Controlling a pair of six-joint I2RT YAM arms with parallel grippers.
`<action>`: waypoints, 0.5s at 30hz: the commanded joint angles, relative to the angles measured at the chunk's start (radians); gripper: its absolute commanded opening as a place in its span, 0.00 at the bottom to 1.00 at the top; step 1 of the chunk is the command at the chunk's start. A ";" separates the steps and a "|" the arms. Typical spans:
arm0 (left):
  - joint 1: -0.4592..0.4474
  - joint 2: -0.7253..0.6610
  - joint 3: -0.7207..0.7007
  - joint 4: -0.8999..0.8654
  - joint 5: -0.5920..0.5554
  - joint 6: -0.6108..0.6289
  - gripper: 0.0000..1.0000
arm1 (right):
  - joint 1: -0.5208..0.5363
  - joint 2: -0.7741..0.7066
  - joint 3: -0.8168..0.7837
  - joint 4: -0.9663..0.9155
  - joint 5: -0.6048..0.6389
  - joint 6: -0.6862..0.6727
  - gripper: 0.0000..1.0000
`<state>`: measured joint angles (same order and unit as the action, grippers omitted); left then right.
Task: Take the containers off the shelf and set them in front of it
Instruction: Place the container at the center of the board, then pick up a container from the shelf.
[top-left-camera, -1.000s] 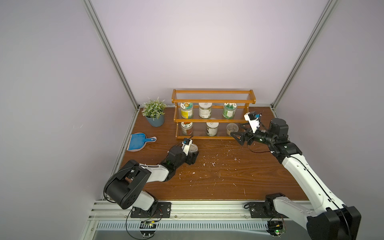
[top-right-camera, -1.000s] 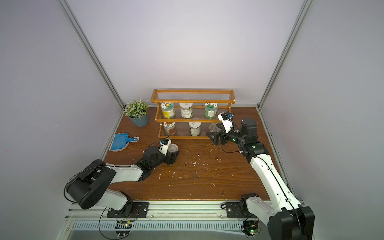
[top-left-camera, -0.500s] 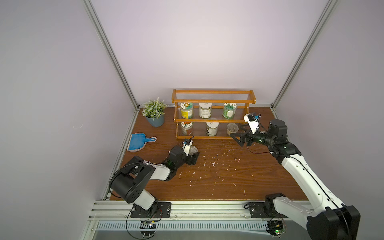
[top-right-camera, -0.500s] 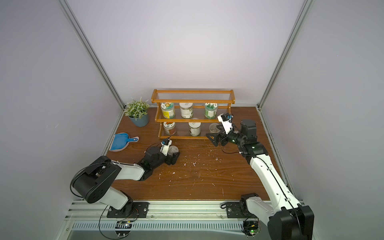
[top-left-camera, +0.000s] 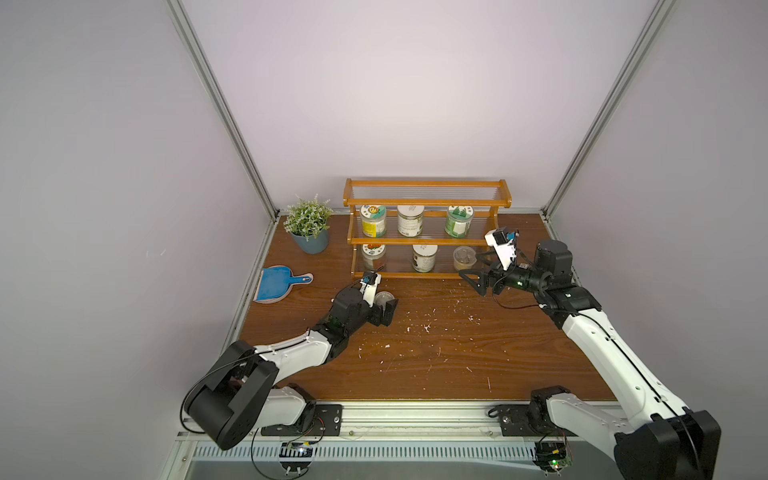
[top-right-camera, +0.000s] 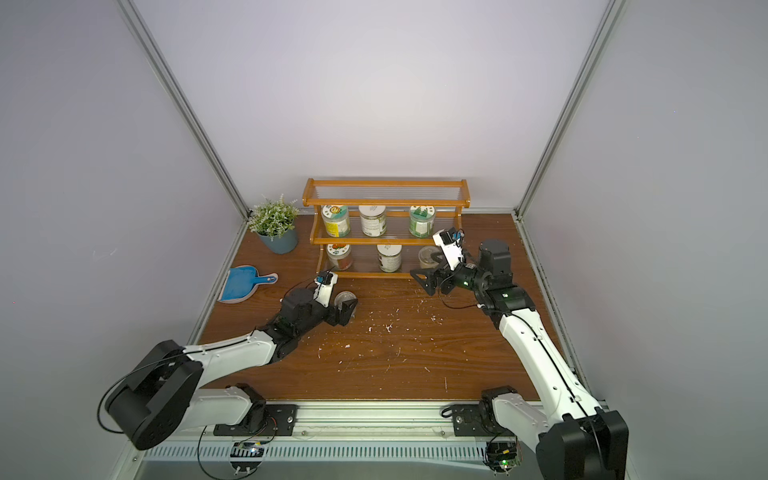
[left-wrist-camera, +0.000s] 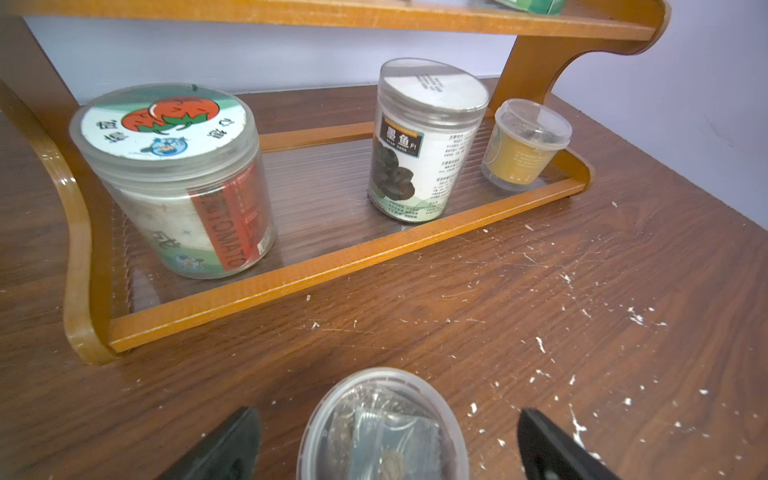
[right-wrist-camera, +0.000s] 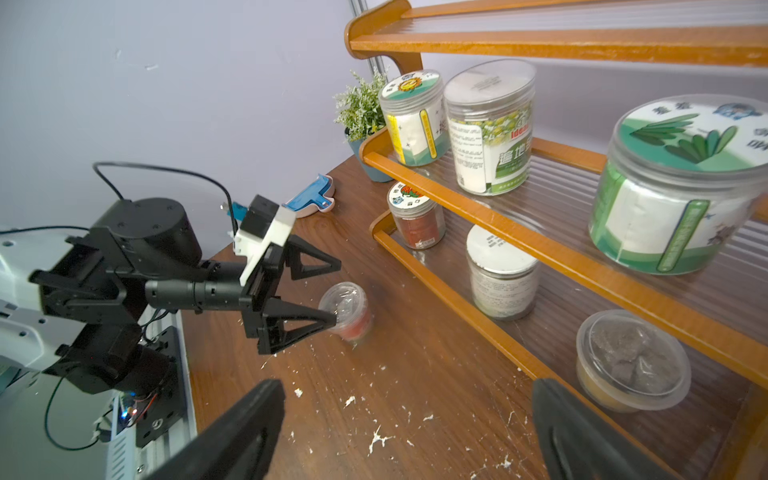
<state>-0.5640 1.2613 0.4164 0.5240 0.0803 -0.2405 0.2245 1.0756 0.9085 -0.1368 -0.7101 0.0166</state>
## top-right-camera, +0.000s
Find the small clear cup dark contents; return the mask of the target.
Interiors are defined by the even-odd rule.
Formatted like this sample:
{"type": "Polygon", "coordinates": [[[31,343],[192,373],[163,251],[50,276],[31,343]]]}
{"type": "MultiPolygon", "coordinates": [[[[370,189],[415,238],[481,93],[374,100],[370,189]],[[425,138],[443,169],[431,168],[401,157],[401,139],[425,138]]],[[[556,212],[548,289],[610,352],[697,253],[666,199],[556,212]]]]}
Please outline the small clear cup dark contents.
{"type": "Polygon", "coordinates": [[[350,291],[338,293],[334,300],[334,306],[337,310],[339,321],[348,321],[354,314],[358,305],[358,298],[350,291]]]}

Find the tomato lid seed jar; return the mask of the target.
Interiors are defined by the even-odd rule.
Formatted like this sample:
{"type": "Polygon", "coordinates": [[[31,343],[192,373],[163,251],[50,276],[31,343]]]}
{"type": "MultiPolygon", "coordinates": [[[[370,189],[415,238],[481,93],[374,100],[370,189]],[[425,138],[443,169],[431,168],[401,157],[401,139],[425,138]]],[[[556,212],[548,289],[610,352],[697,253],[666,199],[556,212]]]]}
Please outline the tomato lid seed jar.
{"type": "Polygon", "coordinates": [[[332,267],[337,271],[348,270],[354,263],[349,244],[328,244],[326,253],[332,267]]]}

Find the green tree lid seed jar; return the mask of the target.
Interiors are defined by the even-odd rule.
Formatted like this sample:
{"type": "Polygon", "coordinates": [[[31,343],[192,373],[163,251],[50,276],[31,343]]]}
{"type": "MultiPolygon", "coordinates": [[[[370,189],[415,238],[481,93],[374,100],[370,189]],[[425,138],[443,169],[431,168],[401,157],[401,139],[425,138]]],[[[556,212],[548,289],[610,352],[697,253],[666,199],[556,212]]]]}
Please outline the green tree lid seed jar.
{"type": "Polygon", "coordinates": [[[434,206],[411,206],[409,209],[409,232],[416,238],[430,238],[434,232],[436,210],[434,206]]]}

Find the white lid seed jar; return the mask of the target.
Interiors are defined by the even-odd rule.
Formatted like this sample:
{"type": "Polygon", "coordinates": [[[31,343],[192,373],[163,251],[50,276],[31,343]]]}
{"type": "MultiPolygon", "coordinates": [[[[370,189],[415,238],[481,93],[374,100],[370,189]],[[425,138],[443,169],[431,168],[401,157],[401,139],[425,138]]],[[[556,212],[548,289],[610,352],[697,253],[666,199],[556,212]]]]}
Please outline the white lid seed jar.
{"type": "Polygon", "coordinates": [[[361,229],[368,237],[381,237],[387,230],[387,207],[383,205],[360,205],[358,207],[361,229]]]}

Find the sunflower lid seed jar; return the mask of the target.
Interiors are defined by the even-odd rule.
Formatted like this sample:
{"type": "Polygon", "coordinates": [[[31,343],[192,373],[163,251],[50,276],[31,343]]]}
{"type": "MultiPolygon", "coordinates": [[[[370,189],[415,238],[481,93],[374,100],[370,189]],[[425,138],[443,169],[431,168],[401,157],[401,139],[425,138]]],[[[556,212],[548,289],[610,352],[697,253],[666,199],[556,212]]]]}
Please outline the sunflower lid seed jar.
{"type": "Polygon", "coordinates": [[[333,238],[346,237],[351,231],[347,205],[324,205],[321,214],[326,233],[333,238]]]}

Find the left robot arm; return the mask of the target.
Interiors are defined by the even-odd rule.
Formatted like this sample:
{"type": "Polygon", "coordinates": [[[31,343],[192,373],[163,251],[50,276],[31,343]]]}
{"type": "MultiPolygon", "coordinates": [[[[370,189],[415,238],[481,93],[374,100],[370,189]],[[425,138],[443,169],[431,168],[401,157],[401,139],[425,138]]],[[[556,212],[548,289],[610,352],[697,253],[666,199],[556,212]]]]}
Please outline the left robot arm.
{"type": "Polygon", "coordinates": [[[191,346],[162,341],[108,389],[97,411],[107,413],[117,432],[140,451],[179,431],[204,426],[223,435],[268,433],[273,423],[266,400],[253,387],[237,383],[211,390],[209,384],[285,359],[320,324],[347,325],[357,304],[348,291],[333,296],[297,289],[266,325],[243,336],[191,346]]]}

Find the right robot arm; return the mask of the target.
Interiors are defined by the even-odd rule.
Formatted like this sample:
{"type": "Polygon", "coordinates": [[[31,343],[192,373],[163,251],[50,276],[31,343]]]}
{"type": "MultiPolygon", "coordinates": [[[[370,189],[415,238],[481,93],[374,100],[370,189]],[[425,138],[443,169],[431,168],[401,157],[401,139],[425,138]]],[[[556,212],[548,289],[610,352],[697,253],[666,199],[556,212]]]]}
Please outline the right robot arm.
{"type": "Polygon", "coordinates": [[[546,479],[623,479],[629,428],[621,414],[606,410],[572,372],[550,339],[534,301],[513,280],[508,245],[496,239],[479,247],[471,262],[462,231],[433,236],[441,252],[432,269],[412,271],[428,295],[459,287],[473,293],[527,372],[541,402],[531,406],[511,389],[488,390],[491,419],[533,450],[546,479]]]}

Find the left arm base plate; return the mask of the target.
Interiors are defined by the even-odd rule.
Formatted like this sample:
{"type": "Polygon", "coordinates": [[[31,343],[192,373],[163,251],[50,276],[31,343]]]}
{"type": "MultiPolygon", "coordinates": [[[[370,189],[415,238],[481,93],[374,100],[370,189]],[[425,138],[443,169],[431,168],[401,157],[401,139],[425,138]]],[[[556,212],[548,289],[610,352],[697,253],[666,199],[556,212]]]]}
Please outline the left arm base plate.
{"type": "Polygon", "coordinates": [[[214,436],[288,437],[293,434],[299,407],[296,404],[267,403],[253,407],[238,424],[217,424],[214,436]]]}

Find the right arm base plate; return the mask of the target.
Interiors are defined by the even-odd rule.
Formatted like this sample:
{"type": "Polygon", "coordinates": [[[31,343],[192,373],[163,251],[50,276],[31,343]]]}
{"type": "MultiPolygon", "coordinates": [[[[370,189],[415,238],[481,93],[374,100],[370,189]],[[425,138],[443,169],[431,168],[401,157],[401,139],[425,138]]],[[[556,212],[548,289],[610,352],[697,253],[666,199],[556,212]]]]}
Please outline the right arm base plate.
{"type": "Polygon", "coordinates": [[[457,437],[514,436],[533,429],[537,420],[506,401],[451,404],[440,415],[451,421],[457,437]]]}

